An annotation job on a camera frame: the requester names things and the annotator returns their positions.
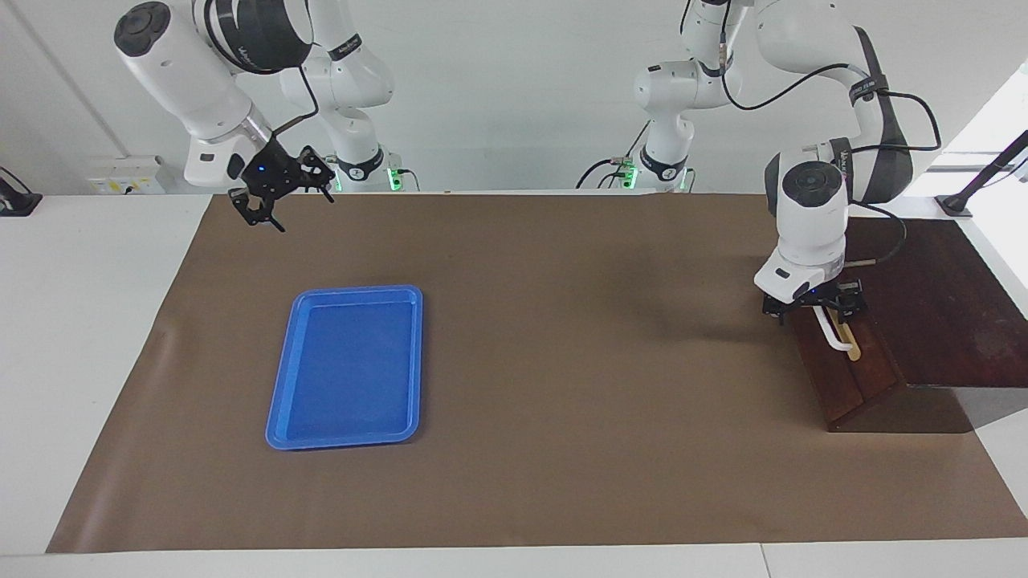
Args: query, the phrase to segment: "blue plastic tray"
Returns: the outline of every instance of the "blue plastic tray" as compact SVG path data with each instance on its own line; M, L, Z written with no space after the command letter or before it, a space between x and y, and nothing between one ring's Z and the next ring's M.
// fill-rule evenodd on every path
M417 431L416 287L308 291L286 331L266 438L276 449L399 443Z

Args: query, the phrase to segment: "black stand base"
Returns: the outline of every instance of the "black stand base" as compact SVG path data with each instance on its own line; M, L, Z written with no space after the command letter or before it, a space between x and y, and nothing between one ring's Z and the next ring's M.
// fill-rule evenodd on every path
M39 202L43 200L43 195L32 193L26 194L25 198L29 201L28 205L16 211L6 208L0 209L0 217L28 217L39 206Z
M963 211L954 210L952 207L946 204L946 202L949 201L950 198L953 197L945 194L935 197L935 203L939 203L939 206L943 208L943 212L945 212L947 215L951 217L965 217L965 218L970 218L975 216L967 209L964 209Z

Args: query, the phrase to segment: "black joint cap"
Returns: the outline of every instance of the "black joint cap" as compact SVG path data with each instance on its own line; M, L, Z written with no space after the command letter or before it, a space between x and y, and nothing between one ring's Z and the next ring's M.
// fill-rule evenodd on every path
M128 10L114 29L114 44L127 57L149 53L172 22L172 9L163 2L144 2Z

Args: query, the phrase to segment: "brown table mat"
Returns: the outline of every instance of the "brown table mat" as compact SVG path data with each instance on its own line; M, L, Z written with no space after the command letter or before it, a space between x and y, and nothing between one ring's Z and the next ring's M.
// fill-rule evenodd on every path
M213 202L50 552L1028 536L978 437L824 431L752 196ZM426 296L421 429L263 439L294 297Z

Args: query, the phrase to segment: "white table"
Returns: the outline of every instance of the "white table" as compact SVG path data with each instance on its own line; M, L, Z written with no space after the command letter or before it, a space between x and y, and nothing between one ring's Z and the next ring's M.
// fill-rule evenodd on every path
M0 221L0 576L1028 575L1028 540L43 555L210 202L51 196L31 218ZM938 216L926 200L893 208ZM1028 288L962 226L1028 313ZM979 435L1028 510L1028 412Z

